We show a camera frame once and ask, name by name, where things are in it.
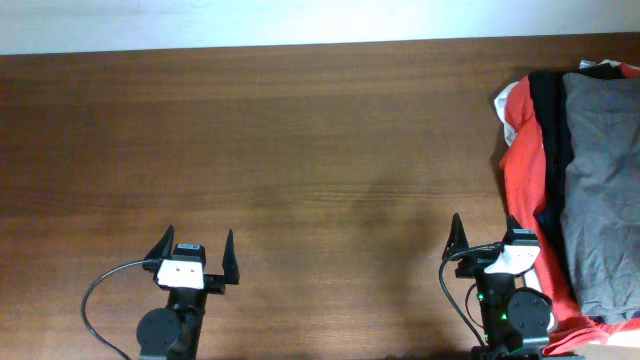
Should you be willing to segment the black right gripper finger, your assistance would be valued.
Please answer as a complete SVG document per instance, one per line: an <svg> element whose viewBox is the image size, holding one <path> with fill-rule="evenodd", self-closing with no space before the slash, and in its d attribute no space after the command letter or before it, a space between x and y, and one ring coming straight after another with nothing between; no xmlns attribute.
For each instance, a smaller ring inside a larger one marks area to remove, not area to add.
<svg viewBox="0 0 640 360"><path fill-rule="evenodd" d="M469 249L461 217L455 213L452 217L450 232L442 253L443 259L459 259Z"/></svg>
<svg viewBox="0 0 640 360"><path fill-rule="evenodd" d="M514 243L521 239L521 234L519 231L521 230L520 224L517 222L513 215L510 215L507 218L507 230L505 233L505 242L506 243Z"/></svg>

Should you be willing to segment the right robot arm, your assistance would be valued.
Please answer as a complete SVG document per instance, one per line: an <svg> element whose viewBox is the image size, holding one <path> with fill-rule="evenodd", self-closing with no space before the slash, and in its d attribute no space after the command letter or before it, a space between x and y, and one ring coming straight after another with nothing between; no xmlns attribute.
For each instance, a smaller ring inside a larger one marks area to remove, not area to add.
<svg viewBox="0 0 640 360"><path fill-rule="evenodd" d="M499 242L469 244L459 214L451 220L449 236L438 270L441 289L478 341L468 357L472 360L545 359L550 344L553 305L549 296L535 288L516 285L516 280L532 270L540 254L534 231L525 229L514 217L507 219ZM457 265L455 277L472 279L481 322L472 320L451 295L444 280L450 263Z"/></svg>

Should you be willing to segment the grey shorts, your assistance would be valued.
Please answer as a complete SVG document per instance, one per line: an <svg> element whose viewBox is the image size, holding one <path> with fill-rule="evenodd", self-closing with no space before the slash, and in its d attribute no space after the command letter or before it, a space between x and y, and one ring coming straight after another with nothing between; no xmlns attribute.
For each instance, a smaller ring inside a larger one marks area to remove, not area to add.
<svg viewBox="0 0 640 360"><path fill-rule="evenodd" d="M583 315L608 325L639 312L639 81L563 78L573 160L561 224Z"/></svg>

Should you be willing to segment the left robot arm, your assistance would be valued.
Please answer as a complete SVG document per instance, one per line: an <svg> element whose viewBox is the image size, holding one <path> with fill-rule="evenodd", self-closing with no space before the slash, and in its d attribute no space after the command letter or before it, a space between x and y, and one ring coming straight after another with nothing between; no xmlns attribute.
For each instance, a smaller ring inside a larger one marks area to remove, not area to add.
<svg viewBox="0 0 640 360"><path fill-rule="evenodd" d="M223 295L237 285L240 272L234 251L234 234L227 235L221 274L207 274L206 249L198 244L173 243L170 226L144 258L143 269L168 293L165 306L146 313L136 338L141 359L194 360L197 355L207 297Z"/></svg>

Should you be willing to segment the red garment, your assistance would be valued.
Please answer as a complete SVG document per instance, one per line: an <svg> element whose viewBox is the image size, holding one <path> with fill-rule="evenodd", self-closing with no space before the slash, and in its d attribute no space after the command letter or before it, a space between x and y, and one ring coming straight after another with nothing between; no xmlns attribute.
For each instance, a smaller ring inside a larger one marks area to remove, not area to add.
<svg viewBox="0 0 640 360"><path fill-rule="evenodd" d="M504 171L506 201L510 215L539 238L541 252L534 273L526 283L549 296L553 302L556 329L546 355L560 355L587 343L639 345L637 319L606 325L581 314L570 295L569 281L561 269L559 255L540 228L536 216L550 204L546 189L546 154L543 130L536 117L528 75L510 84L494 100L496 113L504 124L509 149L500 161Z"/></svg>

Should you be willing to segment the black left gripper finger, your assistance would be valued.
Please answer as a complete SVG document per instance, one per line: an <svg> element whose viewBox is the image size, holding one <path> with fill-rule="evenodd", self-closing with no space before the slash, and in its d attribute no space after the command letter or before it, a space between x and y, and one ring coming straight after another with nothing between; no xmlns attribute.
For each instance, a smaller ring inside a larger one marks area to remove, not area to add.
<svg viewBox="0 0 640 360"><path fill-rule="evenodd" d="M238 285L240 281L240 272L234 250L234 234L232 229L229 230L227 235L222 268L225 283L229 285Z"/></svg>
<svg viewBox="0 0 640 360"><path fill-rule="evenodd" d="M162 260L171 256L175 229L170 225L161 239L152 247L144 257L145 260Z"/></svg>

